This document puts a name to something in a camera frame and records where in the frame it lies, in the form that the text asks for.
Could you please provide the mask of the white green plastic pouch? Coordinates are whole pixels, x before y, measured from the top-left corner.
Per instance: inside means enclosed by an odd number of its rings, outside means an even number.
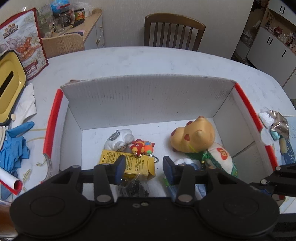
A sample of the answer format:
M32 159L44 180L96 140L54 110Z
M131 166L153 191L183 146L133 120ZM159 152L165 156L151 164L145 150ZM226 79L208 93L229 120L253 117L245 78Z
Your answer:
M173 201L192 203L206 196L205 185L195 183L194 175L200 171L200 165L189 158L173 161L169 156L163 157L165 185Z

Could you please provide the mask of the white tooth plush keychain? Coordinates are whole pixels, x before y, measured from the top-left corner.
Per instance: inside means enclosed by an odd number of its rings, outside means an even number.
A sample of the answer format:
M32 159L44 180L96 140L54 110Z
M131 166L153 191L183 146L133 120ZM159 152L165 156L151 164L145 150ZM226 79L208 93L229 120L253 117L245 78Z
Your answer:
M133 141L134 136L130 129L124 128L121 130L116 130L106 140L104 149L109 151L123 152Z

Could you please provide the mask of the white green plush toy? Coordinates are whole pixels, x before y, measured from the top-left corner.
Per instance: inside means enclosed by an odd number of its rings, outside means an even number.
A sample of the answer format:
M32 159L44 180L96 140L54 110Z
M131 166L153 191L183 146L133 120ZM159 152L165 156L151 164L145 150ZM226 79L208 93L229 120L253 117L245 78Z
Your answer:
M190 159L199 161L201 169L213 166L224 170L234 177L238 176L237 168L229 152L218 143L214 143L211 147L199 153L187 153L187 156Z

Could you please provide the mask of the olive green capsule case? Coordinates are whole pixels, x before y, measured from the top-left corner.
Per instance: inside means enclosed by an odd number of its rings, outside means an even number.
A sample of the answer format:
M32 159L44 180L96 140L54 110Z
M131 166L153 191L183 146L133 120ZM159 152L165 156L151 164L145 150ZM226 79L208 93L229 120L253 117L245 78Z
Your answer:
M279 139L279 144L280 144L280 152L282 155L287 153L287 141L284 137L281 137Z

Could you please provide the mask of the yellow cardboard box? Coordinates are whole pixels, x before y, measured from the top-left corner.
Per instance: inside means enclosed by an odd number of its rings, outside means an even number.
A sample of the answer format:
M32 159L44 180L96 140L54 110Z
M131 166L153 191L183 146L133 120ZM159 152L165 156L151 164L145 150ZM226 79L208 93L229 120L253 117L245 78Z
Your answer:
M154 157L135 157L133 154L103 150L99 159L99 164L113 164L121 155L126 158L126 168L123 177L132 180L139 176L140 180L151 180L156 176Z

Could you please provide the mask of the orange spotted animal toy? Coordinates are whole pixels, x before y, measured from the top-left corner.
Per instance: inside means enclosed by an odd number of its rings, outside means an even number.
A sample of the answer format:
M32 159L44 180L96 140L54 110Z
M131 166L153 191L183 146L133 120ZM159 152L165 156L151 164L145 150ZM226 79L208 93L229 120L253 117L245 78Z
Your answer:
M187 122L184 127L174 129L170 136L173 151L182 153L199 153L211 147L214 142L214 127L203 116Z

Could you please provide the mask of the orange red fish toy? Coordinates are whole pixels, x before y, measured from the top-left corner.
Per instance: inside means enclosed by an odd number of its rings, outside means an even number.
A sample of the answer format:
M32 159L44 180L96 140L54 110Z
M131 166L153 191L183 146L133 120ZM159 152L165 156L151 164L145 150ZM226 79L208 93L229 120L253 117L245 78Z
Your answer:
M136 157L140 157L142 155L152 155L154 152L154 146L155 143L137 139L132 142L130 150Z

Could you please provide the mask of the teal round sharpener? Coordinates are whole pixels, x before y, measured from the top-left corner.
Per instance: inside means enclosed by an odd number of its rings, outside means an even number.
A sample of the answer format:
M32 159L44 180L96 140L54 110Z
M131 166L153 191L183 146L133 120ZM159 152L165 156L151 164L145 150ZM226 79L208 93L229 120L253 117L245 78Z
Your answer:
M277 131L270 131L271 137L274 141L277 141L280 139L280 134Z

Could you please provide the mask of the silver foil snack bag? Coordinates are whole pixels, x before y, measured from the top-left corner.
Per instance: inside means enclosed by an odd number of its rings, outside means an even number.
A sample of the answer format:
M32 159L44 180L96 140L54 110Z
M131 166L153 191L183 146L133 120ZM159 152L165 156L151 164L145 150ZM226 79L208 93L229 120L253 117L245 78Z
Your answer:
M289 139L289 125L287 119L278 111L270 110L270 114L274 121L271 125L271 130Z

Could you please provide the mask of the bag of white pellets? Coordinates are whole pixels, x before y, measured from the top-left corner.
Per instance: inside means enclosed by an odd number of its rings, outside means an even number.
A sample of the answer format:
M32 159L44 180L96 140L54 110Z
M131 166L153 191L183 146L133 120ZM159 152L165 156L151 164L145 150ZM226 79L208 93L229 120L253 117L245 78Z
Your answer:
M274 113L271 110L262 111L258 116L266 128L271 128L275 122Z

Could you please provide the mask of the red white cardboard box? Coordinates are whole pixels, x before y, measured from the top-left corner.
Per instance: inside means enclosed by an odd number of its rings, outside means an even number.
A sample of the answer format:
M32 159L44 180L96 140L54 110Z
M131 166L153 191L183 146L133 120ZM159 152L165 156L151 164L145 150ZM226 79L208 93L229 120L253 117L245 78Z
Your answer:
M245 182L258 182L283 163L280 147L237 82L194 75L119 76L72 80L56 93L44 143L49 175L72 165L91 169L106 140L128 128L155 144L154 155L186 155L170 145L173 130L198 117L215 130L220 152L229 153Z

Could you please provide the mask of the green upholstered chair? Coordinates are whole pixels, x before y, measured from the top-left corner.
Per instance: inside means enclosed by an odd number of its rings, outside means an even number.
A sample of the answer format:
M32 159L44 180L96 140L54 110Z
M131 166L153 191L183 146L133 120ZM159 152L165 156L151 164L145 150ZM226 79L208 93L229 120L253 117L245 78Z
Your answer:
M296 109L296 99L290 99L293 107Z

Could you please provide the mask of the blue rubber glove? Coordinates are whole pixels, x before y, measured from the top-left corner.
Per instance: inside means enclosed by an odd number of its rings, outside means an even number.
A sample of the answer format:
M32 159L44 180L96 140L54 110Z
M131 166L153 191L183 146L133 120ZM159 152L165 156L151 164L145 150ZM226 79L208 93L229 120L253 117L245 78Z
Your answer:
M30 157L27 141L22 134L32 129L34 125L33 121L28 121L6 132L1 148L1 168L12 175L22 167L22 159Z

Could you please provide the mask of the red white rolled paper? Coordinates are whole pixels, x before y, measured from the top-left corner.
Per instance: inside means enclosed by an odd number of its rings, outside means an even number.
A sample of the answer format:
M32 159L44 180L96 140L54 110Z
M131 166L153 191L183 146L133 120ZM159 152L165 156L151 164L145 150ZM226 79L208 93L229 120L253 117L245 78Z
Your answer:
M0 180L1 184L3 184L14 195L19 194L22 190L22 181L3 168L0 168Z

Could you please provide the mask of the white paper cup lid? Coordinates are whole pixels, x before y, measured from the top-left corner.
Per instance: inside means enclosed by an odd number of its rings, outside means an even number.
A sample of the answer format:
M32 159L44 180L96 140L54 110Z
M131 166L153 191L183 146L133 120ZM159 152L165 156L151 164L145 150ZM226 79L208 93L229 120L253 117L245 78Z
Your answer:
M5 137L6 137L6 127L5 126L0 126L0 150L3 147Z

